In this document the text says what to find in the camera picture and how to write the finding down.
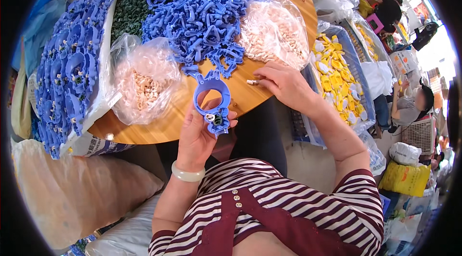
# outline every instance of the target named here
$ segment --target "wooden tabletop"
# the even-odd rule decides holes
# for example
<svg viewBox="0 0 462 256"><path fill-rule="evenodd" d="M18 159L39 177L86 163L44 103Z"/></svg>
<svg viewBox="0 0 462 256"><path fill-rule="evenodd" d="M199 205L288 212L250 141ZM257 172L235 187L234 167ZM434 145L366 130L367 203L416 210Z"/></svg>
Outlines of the wooden tabletop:
<svg viewBox="0 0 462 256"><path fill-rule="evenodd" d="M309 46L315 41L317 29L317 16L312 0L291 0L301 11L306 24ZM205 75L215 66L206 59L198 63L199 71ZM264 63L253 61L244 57L244 62L237 66L229 79L225 79L231 92L230 110L243 115L259 104L263 103L272 94L261 86L251 86L247 80L253 80L252 72L263 67ZM169 109L162 118L154 120L148 125L126 126L119 121L117 116L110 110L95 122L89 132L102 139L125 144L157 144L174 141L179 138L180 129L184 119L184 113L192 101L197 82L193 77L183 77L183 88L176 95L176 99L170 103ZM210 93L205 101L217 97L219 93Z"/></svg>

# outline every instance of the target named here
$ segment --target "white bangle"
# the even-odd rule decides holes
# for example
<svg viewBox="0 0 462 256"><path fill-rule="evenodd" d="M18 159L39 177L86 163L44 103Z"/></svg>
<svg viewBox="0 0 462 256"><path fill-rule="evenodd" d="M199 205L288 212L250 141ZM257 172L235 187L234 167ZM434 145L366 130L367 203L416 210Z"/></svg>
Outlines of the white bangle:
<svg viewBox="0 0 462 256"><path fill-rule="evenodd" d="M172 174L178 179L184 182L199 182L205 176L205 168L200 172L185 172L178 169L176 166L176 161L172 164Z"/></svg>

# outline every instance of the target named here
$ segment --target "striped shirt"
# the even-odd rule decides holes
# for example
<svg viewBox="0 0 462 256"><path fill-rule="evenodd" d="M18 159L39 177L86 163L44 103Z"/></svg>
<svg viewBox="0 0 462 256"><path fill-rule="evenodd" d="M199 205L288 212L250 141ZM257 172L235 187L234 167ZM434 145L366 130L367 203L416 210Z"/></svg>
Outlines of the striped shirt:
<svg viewBox="0 0 462 256"><path fill-rule="evenodd" d="M384 221L371 172L350 172L326 195L261 160L220 163L206 172L182 226L154 234L148 254L231 255L257 231L298 255L375 255Z"/></svg>

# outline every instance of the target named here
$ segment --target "stool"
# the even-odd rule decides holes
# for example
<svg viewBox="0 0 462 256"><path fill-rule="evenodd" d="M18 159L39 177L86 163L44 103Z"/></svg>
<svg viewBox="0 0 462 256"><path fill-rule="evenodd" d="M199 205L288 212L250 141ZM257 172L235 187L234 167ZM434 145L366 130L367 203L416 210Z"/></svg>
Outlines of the stool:
<svg viewBox="0 0 462 256"><path fill-rule="evenodd" d="M378 34L379 31L381 31L382 28L384 28L384 25L380 22L375 13L366 18L366 21L369 23L375 34Z"/></svg>

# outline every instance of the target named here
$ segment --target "pile of blue plastic parts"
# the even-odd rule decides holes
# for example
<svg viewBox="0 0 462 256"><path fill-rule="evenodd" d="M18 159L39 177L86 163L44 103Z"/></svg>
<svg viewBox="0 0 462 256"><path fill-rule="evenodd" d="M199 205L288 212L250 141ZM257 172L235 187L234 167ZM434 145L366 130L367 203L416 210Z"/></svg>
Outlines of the pile of blue plastic parts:
<svg viewBox="0 0 462 256"><path fill-rule="evenodd" d="M205 58L225 78L242 63L244 49L234 43L247 0L147 0L154 13L143 23L143 42L156 37L170 41L182 70L194 75L194 64ZM224 57L227 68L220 62Z"/></svg>
<svg viewBox="0 0 462 256"><path fill-rule="evenodd" d="M81 135L98 77L103 24L112 0L76 0L56 22L37 69L38 131L54 159L72 130Z"/></svg>

